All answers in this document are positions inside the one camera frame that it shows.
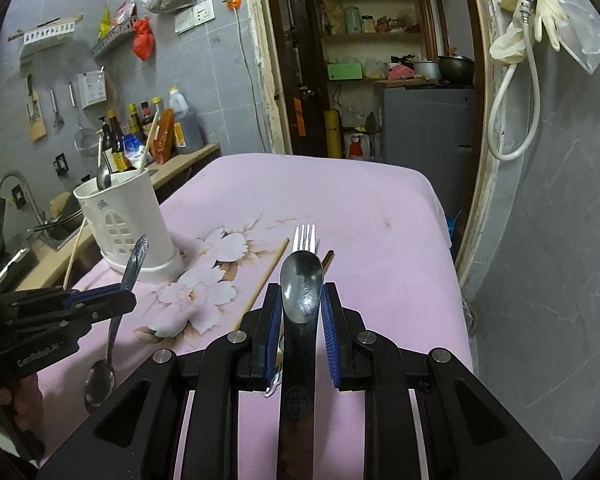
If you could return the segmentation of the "person's left hand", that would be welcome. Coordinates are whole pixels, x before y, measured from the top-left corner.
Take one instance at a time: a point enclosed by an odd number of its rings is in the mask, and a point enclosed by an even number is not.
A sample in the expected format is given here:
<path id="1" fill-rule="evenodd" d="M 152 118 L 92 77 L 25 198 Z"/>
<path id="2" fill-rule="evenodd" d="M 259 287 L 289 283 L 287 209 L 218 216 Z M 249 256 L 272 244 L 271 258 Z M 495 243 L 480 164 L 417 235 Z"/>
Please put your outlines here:
<path id="1" fill-rule="evenodd" d="M 41 426 L 44 404 L 38 374 L 21 379 L 15 387 L 0 388 L 0 405 L 14 408 L 15 422 L 20 430 L 33 430 Z"/>

